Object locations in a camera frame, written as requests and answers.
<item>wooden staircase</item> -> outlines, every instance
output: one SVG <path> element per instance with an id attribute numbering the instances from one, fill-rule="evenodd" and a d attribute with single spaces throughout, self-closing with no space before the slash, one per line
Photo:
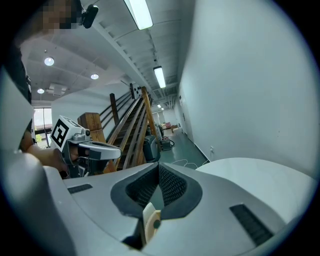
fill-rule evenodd
<path id="1" fill-rule="evenodd" d="M 145 88 L 142 92 L 144 92 L 143 97 L 140 96 L 134 100 L 121 118 L 118 117 L 119 106 L 124 106 L 124 104 L 121 103 L 127 99 L 129 100 L 130 94 L 123 95 L 117 100 L 115 100 L 114 95 L 110 95 L 111 105 L 100 115 L 98 113 L 86 112 L 78 118 L 78 123 L 84 128 L 90 130 L 94 141 L 107 142 L 108 144 L 117 146 L 122 150 L 122 156 L 118 159 L 110 160 L 103 173 L 125 170 L 130 167 L 146 163 L 145 155 L 143 153 L 143 145 L 148 120 L 149 123 L 153 124 L 153 126 L 154 121 L 152 119 L 150 122 L 150 117 L 152 118 L 150 107 L 152 99 L 150 95 L 147 95 Z M 98 118 L 108 109 L 111 110 L 107 116 L 102 118 L 102 120 Z M 108 138 L 105 140 L 103 136 L 103 128 L 106 127 L 106 124 L 102 125 L 101 123 L 104 120 L 107 120 L 109 123 L 112 118 L 114 119 L 115 126 Z"/>

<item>window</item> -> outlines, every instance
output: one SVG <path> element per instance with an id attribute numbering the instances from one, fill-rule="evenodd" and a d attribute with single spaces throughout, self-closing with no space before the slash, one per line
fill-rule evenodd
<path id="1" fill-rule="evenodd" d="M 49 148 L 52 130 L 51 108 L 34 109 L 33 120 L 36 144 L 42 149 Z"/>

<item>ceiling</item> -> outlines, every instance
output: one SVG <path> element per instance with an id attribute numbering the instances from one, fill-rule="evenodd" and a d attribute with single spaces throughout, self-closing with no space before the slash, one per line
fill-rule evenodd
<path id="1" fill-rule="evenodd" d="M 93 87 L 101 83 L 104 74 L 112 70 L 105 84 L 124 76 L 125 73 L 94 49 L 86 47 L 86 42 L 70 33 L 51 34 L 37 38 L 21 47 L 23 62 L 31 79 L 32 101 L 54 101 L 50 84 L 65 88 L 64 95 Z M 52 57 L 54 65 L 46 66 L 44 59 Z M 100 79 L 91 79 L 99 74 Z M 45 93 L 36 93 L 39 88 Z"/>
<path id="2" fill-rule="evenodd" d="M 146 86 L 153 104 L 173 108 L 179 84 L 183 1 L 146 0 L 153 26 L 138 30 L 123 0 L 81 0 L 85 8 L 89 4 L 99 7 L 90 29 L 48 35 L 24 47 L 32 89 L 48 89 L 50 83 L 57 83 L 66 86 L 65 94 L 69 94 L 122 80 Z M 44 64 L 47 56 L 54 58 L 53 66 Z M 159 87 L 153 71 L 156 66 L 162 66 L 166 88 Z M 99 74 L 98 80 L 90 78 L 94 73 Z M 34 101 L 56 98 L 49 93 L 32 94 Z"/>

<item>hand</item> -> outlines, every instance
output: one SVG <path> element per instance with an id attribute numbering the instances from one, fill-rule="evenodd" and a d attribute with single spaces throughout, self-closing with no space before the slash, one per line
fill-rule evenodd
<path id="1" fill-rule="evenodd" d="M 84 153 L 86 156 L 89 155 L 89 149 L 86 149 Z M 77 160 L 78 157 L 79 157 L 78 147 L 76 145 L 71 145 L 70 146 L 70 159 L 71 159 L 71 161 Z"/>
<path id="2" fill-rule="evenodd" d="M 70 151 L 69 152 L 70 152 L 70 160 L 71 161 L 75 161 L 75 160 L 78 159 L 79 152 L 78 152 L 78 146 L 77 145 L 75 145 L 75 144 L 70 145 Z M 84 153 L 85 153 L 86 156 L 89 155 L 89 149 L 86 149 L 84 151 Z M 65 171 L 65 172 L 68 172 L 68 166 L 64 162 L 61 164 L 61 170 Z"/>

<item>wall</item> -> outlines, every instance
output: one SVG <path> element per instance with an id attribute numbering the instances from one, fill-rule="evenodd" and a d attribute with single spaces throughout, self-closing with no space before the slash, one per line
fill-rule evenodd
<path id="1" fill-rule="evenodd" d="M 180 124 L 183 132 L 185 132 L 186 131 L 186 124 L 185 124 L 185 120 L 183 117 L 183 111 L 181 109 L 180 102 L 179 102 L 179 96 L 177 96 L 175 99 L 174 113 L 175 113 L 177 124 Z"/>
<path id="2" fill-rule="evenodd" d="M 173 109 L 165 109 L 162 112 L 166 123 L 170 123 L 171 125 L 177 124 L 176 113 Z"/>
<path id="3" fill-rule="evenodd" d="M 158 113 L 153 113 L 152 116 L 153 116 L 153 121 L 160 124 Z"/>
<path id="4" fill-rule="evenodd" d="M 317 177 L 319 72 L 289 18 L 269 1 L 198 0 L 190 40 L 179 87 L 205 155 Z"/>
<path id="5" fill-rule="evenodd" d="M 164 113 L 163 113 L 162 111 L 159 111 L 159 112 L 158 112 L 158 116 L 159 116 L 160 124 L 163 124 L 163 123 L 166 122 Z"/>
<path id="6" fill-rule="evenodd" d="M 106 107 L 110 106 L 110 94 L 114 93 L 115 99 L 120 98 L 123 94 L 129 92 L 130 89 L 124 83 L 115 83 L 104 86 L 96 86 L 85 90 L 77 91 L 66 96 L 63 96 L 52 102 L 52 126 L 56 125 L 59 115 L 68 117 L 78 122 L 77 119 L 85 112 L 101 113 Z M 125 106 L 118 112 L 119 118 L 125 113 L 130 104 L 133 102 L 130 99 Z M 112 116 L 110 114 L 102 125 Z M 115 126 L 112 119 L 103 129 L 104 137 L 106 138 Z"/>

